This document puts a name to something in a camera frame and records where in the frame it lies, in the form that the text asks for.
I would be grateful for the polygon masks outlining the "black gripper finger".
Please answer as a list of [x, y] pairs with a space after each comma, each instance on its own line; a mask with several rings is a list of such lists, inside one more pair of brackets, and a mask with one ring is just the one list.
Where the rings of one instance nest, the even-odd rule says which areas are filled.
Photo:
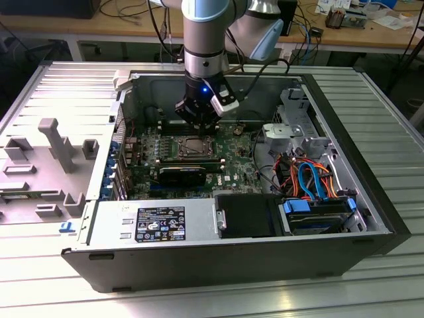
[[202, 129], [204, 131], [216, 131], [221, 117], [215, 111], [208, 111], [202, 115]]
[[202, 130], [202, 114], [196, 107], [195, 101], [184, 97], [175, 105], [175, 113], [195, 130]]

